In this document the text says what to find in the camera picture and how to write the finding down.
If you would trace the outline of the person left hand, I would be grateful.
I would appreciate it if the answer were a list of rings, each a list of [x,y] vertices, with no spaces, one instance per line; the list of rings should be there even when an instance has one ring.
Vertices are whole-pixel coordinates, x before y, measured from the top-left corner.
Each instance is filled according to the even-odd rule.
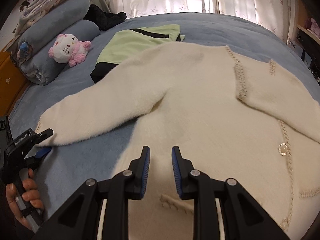
[[[34,172],[30,168],[28,170],[28,178],[22,181],[23,187],[25,188],[25,192],[22,194],[21,198],[25,201],[30,203],[36,209],[40,209],[41,211],[44,210],[44,204],[40,198],[40,193],[38,191],[38,185],[34,181]],[[16,203],[16,196],[17,196],[17,189],[16,186],[11,183],[6,186],[5,189],[6,198],[9,204],[9,207],[14,214],[15,218],[26,228],[32,230],[30,223],[24,218],[21,210]]]

